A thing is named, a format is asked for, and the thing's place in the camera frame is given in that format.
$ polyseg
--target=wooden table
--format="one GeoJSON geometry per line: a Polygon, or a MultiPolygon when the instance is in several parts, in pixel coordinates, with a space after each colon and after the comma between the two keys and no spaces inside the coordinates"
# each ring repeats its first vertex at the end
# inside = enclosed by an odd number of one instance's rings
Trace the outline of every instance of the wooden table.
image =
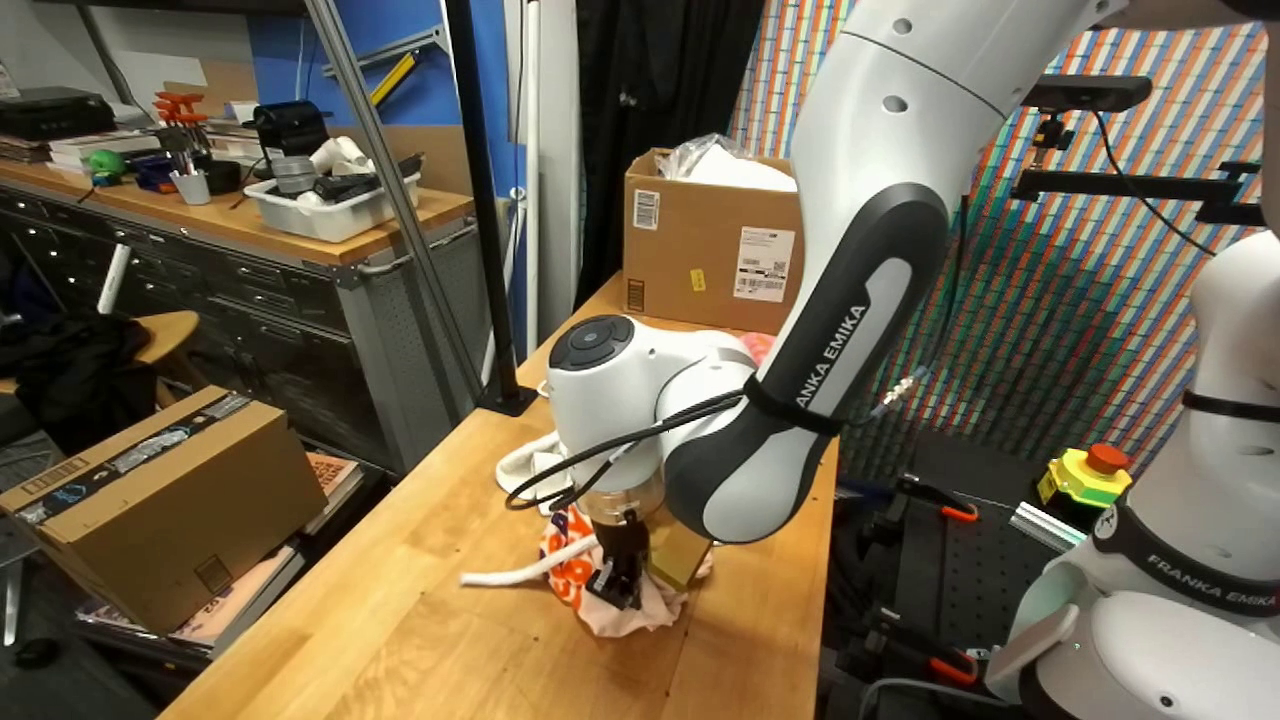
{"type": "MultiPolygon", "coordinates": [[[[607,307],[624,307],[621,282],[585,311],[607,307]]],[[[539,516],[503,511],[492,464],[548,428],[543,401],[473,412],[165,718],[808,720],[837,452],[786,533],[715,549],[677,629],[598,639],[548,589],[461,589],[461,572],[538,556],[539,516]]]]}
{"type": "MultiPolygon", "coordinates": [[[[392,250],[387,226],[348,236],[339,243],[270,231],[259,226],[255,205],[246,202],[242,194],[211,196],[211,205],[190,209],[181,196],[155,196],[138,185],[87,194],[86,175],[53,171],[44,165],[0,165],[0,185],[39,194],[48,202],[70,202],[70,205],[81,205],[86,211],[110,211],[122,220],[178,229],[181,236],[208,236],[208,240],[221,240],[225,250],[319,263],[319,269],[361,263],[392,250]]],[[[426,226],[458,226],[473,215],[473,202],[458,194],[415,188],[415,215],[426,226]]]]}

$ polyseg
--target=clutter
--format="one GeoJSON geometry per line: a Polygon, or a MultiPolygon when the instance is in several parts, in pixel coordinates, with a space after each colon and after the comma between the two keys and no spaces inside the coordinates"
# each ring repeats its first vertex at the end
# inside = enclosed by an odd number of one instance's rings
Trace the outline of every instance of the clutter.
{"type": "Polygon", "coordinates": [[[368,175],[377,171],[372,159],[361,154],[353,137],[331,137],[314,154],[317,175],[368,175]]]}
{"type": "Polygon", "coordinates": [[[392,220],[392,205],[387,205],[387,194],[361,194],[361,196],[348,196],[339,205],[326,205],[317,194],[304,194],[304,196],[279,196],[274,194],[277,182],[264,182],[264,185],[246,185],[246,196],[255,202],[259,209],[259,220],[277,231],[289,231],[289,236],[310,236],[310,240],[348,240],[382,220],[392,220]]]}
{"type": "Polygon", "coordinates": [[[5,131],[0,131],[0,159],[48,165],[48,143],[44,143],[44,141],[26,141],[26,137],[5,137],[5,131]]]}
{"type": "Polygon", "coordinates": [[[155,91],[155,118],[169,130],[201,130],[208,118],[197,108],[201,91],[155,91]]]}
{"type": "Polygon", "coordinates": [[[1115,446],[1065,448],[1048,460],[1037,498],[1074,528],[1094,528],[1127,491],[1127,458],[1115,446]]]}
{"type": "Polygon", "coordinates": [[[0,498],[97,602],[181,629],[326,508],[279,408],[206,387],[0,498]]]}
{"type": "Polygon", "coordinates": [[[20,87],[0,97],[0,137],[55,141],[114,131],[116,114],[97,91],[75,87],[20,87]]]}
{"type": "Polygon", "coordinates": [[[227,196],[246,188],[246,167],[234,159],[201,159],[208,196],[227,196]]]}
{"type": "Polygon", "coordinates": [[[169,171],[169,182],[184,205],[208,205],[206,171],[169,171]]]}
{"type": "Polygon", "coordinates": [[[279,196],[300,196],[300,194],[314,194],[317,165],[314,165],[314,156],[277,156],[274,175],[277,175],[279,196]]]}
{"type": "Polygon", "coordinates": [[[719,143],[637,156],[624,182],[624,282],[646,315],[781,334],[800,293],[800,202],[776,165],[739,171],[719,143]],[[692,185],[763,175],[768,188],[692,185]]]}
{"type": "Polygon", "coordinates": [[[252,130],[270,165],[277,156],[314,156],[329,141],[326,118],[314,101],[255,106],[252,130]]]}
{"type": "MultiPolygon", "coordinates": [[[[543,528],[539,551],[567,549],[585,538],[598,538],[591,521],[577,508],[552,516],[543,528]]],[[[558,566],[548,572],[552,598],[577,611],[577,620],[591,636],[634,636],[634,634],[655,634],[673,629],[683,611],[683,589],[665,585],[655,572],[639,572],[637,605],[613,605],[599,591],[591,591],[591,582],[603,568],[599,544],[567,566],[558,566]]]]}
{"type": "Polygon", "coordinates": [[[48,167],[86,175],[86,159],[92,154],[116,154],[127,165],[131,156],[145,156],[145,154],[155,154],[155,149],[159,149],[159,141],[155,137],[142,137],[142,131],[65,137],[65,141],[48,141],[48,167]]]}
{"type": "Polygon", "coordinates": [[[125,156],[110,154],[110,149],[97,149],[97,154],[86,156],[86,175],[92,185],[122,185],[125,182],[125,156]]]}
{"type": "Polygon", "coordinates": [[[138,188],[145,194],[178,194],[169,171],[178,171],[178,165],[169,156],[148,156],[131,167],[138,188]]]}

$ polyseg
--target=cardboard box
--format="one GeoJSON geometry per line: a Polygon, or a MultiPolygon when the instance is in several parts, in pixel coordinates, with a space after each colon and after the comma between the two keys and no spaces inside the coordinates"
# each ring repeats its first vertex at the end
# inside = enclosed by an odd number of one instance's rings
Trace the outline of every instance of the cardboard box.
{"type": "Polygon", "coordinates": [[[634,159],[624,185],[634,311],[781,334],[800,290],[800,196],[665,182],[662,156],[634,159]]]}
{"type": "Polygon", "coordinates": [[[206,387],[15,485],[20,516],[97,602],[181,629],[326,508],[279,408],[206,387]]]}

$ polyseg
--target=robotic arm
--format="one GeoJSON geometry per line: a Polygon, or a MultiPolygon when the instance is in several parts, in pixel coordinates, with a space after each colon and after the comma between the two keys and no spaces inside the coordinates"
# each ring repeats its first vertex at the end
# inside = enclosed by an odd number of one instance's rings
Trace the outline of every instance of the robotic arm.
{"type": "MultiPolygon", "coordinates": [[[[732,342],[588,321],[552,352],[567,448],[732,396],[588,473],[598,521],[662,501],[715,539],[763,539],[800,508],[830,437],[950,258],[976,154],[1087,24],[1280,22],[1270,0],[857,0],[798,124],[805,290],[753,367],[732,342]]],[[[1264,209],[1280,209],[1280,114],[1264,209]]],[[[1198,293],[1189,415],[1095,539],[1029,589],[993,691],[1085,718],[1257,712],[1280,675],[1280,243],[1231,243],[1198,293]]]]}
{"type": "MultiPolygon", "coordinates": [[[[976,154],[1044,63],[1115,0],[861,0],[798,124],[805,284],[746,401],[665,431],[670,508],[715,539],[763,539],[800,508],[830,437],[939,275],[976,154]]],[[[548,396],[585,367],[558,367],[548,396]]],[[[677,373],[639,415],[723,385],[677,373]]],[[[558,426],[617,428],[621,408],[572,406],[558,426]]]]}

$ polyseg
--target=box on table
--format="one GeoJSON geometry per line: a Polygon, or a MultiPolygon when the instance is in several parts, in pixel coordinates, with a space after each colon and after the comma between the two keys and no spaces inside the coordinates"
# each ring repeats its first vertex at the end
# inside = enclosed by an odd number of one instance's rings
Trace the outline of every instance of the box on table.
{"type": "Polygon", "coordinates": [[[800,196],[665,182],[662,156],[637,156],[624,185],[629,307],[781,334],[800,290],[800,196]]]}

